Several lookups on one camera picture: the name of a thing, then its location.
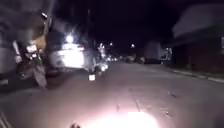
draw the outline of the bright light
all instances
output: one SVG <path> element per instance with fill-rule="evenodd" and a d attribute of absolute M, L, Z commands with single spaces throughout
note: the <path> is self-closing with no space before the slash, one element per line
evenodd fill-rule
<path fill-rule="evenodd" d="M 87 128 L 159 128 L 159 125 L 155 118 L 144 112 L 128 112 L 124 115 L 106 116 Z"/>
<path fill-rule="evenodd" d="M 30 45 L 26 47 L 28 52 L 35 52 L 37 51 L 37 46 L 36 45 Z"/>
<path fill-rule="evenodd" d="M 109 67 L 109 66 L 108 66 L 107 64 L 105 64 L 105 69 L 108 69 L 108 67 Z"/>
<path fill-rule="evenodd" d="M 96 80 L 96 75 L 89 75 L 89 81 Z"/>
<path fill-rule="evenodd" d="M 64 50 L 58 53 L 63 58 L 62 61 L 65 67 L 82 68 L 84 65 L 84 56 L 81 52 Z"/>
<path fill-rule="evenodd" d="M 41 15 L 44 16 L 45 18 L 47 18 L 47 14 L 41 13 Z"/>
<path fill-rule="evenodd" d="M 74 37 L 72 35 L 67 35 L 65 39 L 68 43 L 73 43 Z"/>
<path fill-rule="evenodd" d="M 131 44 L 131 48 L 134 48 L 135 47 L 135 45 L 134 44 Z"/>
<path fill-rule="evenodd" d="M 101 71 L 106 71 L 106 68 L 104 66 L 101 67 Z"/>
<path fill-rule="evenodd" d="M 32 57 L 33 57 L 33 58 L 36 58 L 36 57 L 37 57 L 37 54 L 32 54 Z"/>

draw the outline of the street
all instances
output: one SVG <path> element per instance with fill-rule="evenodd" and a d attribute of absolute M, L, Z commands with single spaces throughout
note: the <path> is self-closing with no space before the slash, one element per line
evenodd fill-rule
<path fill-rule="evenodd" d="M 158 65 L 116 62 L 96 81 L 70 73 L 51 84 L 50 90 L 20 90 L 0 98 L 0 110 L 13 128 L 69 128 L 73 122 L 88 126 L 126 112 L 147 113 L 160 128 L 224 127 L 223 84 Z"/>

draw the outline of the car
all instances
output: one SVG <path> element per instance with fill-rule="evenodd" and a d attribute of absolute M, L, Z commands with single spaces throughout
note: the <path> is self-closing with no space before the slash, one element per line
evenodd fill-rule
<path fill-rule="evenodd" d="M 54 45 L 48 53 L 50 64 L 59 71 L 84 69 L 89 73 L 89 80 L 95 80 L 96 70 L 102 68 L 100 54 L 88 45 L 81 43 L 64 43 Z"/>

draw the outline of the dark sky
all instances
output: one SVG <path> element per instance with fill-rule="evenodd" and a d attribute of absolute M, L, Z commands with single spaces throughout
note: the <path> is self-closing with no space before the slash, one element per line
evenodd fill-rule
<path fill-rule="evenodd" d="M 151 39 L 167 40 L 188 6 L 217 2 L 222 0 L 58 0 L 56 13 L 84 28 L 90 9 L 90 35 L 123 49 L 131 43 L 143 47 Z"/>

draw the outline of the curb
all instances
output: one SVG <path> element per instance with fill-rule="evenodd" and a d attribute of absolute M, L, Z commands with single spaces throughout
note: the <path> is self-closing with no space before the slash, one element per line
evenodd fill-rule
<path fill-rule="evenodd" d="M 206 79 L 206 80 L 210 80 L 210 81 L 214 81 L 214 82 L 224 84 L 224 79 L 221 79 L 221 78 L 209 77 L 209 76 L 205 76 L 205 75 L 200 75 L 200 74 L 186 72 L 186 71 L 179 71 L 179 70 L 173 70 L 172 72 L 182 74 L 182 75 L 186 75 L 186 76 L 192 76 L 192 77 L 196 77 L 196 78 L 200 78 L 200 79 Z"/>

